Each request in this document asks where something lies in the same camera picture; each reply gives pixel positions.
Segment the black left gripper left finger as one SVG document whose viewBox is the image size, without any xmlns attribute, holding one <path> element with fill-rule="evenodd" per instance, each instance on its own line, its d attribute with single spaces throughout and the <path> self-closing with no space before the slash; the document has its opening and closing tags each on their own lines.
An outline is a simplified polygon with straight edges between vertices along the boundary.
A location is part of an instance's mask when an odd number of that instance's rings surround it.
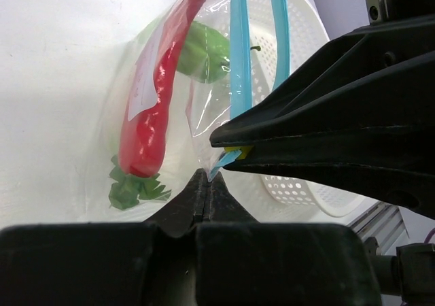
<svg viewBox="0 0 435 306">
<path fill-rule="evenodd" d="M 155 222 L 27 224 L 1 230 L 2 305 L 140 305 L 160 227 L 184 234 L 207 176 L 197 170 Z"/>
</svg>

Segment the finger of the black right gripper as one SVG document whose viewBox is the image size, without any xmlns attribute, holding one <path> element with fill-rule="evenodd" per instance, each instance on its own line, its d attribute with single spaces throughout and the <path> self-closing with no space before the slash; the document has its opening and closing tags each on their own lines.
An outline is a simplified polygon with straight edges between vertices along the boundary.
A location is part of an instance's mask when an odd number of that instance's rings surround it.
<svg viewBox="0 0 435 306">
<path fill-rule="evenodd" d="M 434 127 L 257 143 L 229 171 L 294 177 L 434 217 Z"/>
<path fill-rule="evenodd" d="M 358 28 L 303 63 L 263 102 L 214 130 L 215 147 L 434 126 L 434 17 Z"/>
</svg>

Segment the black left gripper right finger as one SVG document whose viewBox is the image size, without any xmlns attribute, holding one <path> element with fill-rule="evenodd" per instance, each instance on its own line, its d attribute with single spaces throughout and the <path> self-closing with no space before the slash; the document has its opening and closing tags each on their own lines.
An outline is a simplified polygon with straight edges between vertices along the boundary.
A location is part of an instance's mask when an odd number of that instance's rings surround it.
<svg viewBox="0 0 435 306">
<path fill-rule="evenodd" d="M 198 305 L 381 304 L 366 248 L 347 226 L 200 217 Z"/>
</svg>

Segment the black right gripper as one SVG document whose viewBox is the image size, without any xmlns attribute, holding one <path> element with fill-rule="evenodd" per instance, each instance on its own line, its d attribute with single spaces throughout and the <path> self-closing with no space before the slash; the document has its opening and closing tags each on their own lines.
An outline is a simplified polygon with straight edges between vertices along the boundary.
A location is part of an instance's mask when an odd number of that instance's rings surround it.
<svg viewBox="0 0 435 306">
<path fill-rule="evenodd" d="M 434 14 L 434 0 L 365 0 L 370 25 Z"/>
</svg>

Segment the red toy chili pepper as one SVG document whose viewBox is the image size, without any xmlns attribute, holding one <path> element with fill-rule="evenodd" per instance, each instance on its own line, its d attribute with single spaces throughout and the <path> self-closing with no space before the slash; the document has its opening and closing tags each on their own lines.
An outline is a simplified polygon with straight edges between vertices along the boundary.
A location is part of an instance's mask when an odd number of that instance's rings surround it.
<svg viewBox="0 0 435 306">
<path fill-rule="evenodd" d="M 152 177 L 162 166 L 179 56 L 205 2 L 176 3 L 159 20 L 137 59 L 118 151 L 118 164 L 126 174 Z"/>
</svg>

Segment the clear zip top bag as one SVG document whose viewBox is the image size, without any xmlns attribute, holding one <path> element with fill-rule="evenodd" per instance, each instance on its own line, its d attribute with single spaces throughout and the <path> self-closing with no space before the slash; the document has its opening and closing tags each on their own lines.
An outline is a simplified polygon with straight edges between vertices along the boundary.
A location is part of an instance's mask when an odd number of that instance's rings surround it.
<svg viewBox="0 0 435 306">
<path fill-rule="evenodd" d="M 169 107 L 166 151 L 159 180 L 172 190 L 168 201 L 144 201 L 121 211 L 108 194 L 111 158 L 120 135 L 136 62 L 145 42 L 140 34 L 127 45 L 118 72 L 103 103 L 99 127 L 87 156 L 81 187 L 81 220 L 138 221 L 170 203 L 197 170 L 207 180 L 224 166 L 247 155 L 246 148 L 214 148 L 214 130 L 263 101 L 292 71 L 288 0 L 206 0 L 194 18 L 219 31 L 230 42 L 230 71 L 211 84 L 176 73 Z"/>
</svg>

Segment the green toy pepper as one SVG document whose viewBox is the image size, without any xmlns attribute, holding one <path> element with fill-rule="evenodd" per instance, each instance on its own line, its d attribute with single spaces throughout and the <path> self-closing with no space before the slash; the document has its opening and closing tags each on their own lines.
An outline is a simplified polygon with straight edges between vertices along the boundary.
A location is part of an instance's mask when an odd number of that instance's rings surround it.
<svg viewBox="0 0 435 306">
<path fill-rule="evenodd" d="M 228 38 L 203 23 L 156 19 L 140 36 L 145 46 L 136 62 L 133 90 L 170 90 L 177 72 L 211 84 L 230 71 Z"/>
</svg>

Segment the white toy radish green top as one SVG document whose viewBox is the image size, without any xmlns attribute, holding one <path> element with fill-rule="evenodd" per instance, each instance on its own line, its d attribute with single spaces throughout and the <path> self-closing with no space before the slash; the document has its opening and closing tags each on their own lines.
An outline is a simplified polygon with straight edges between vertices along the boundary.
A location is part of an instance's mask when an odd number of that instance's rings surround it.
<svg viewBox="0 0 435 306">
<path fill-rule="evenodd" d="M 112 207 L 121 211 L 136 207 L 144 201 L 168 201 L 171 197 L 172 190 L 161 184 L 157 173 L 152 177 L 137 177 L 131 174 L 125 174 L 118 164 L 118 157 L 114 155 L 111 158 L 114 166 L 109 173 L 109 178 L 114 182 L 108 194 Z"/>
</svg>

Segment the aluminium mounting rail frame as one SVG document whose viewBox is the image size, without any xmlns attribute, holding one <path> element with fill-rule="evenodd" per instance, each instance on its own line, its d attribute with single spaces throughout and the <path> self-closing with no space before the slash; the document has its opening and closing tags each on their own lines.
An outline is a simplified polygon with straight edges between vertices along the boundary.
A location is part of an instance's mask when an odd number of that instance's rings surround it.
<svg viewBox="0 0 435 306">
<path fill-rule="evenodd" d="M 377 203 L 350 225 L 352 230 L 367 241 L 377 240 L 377 254 L 395 255 L 396 248 L 410 243 L 402 214 L 397 206 Z"/>
</svg>

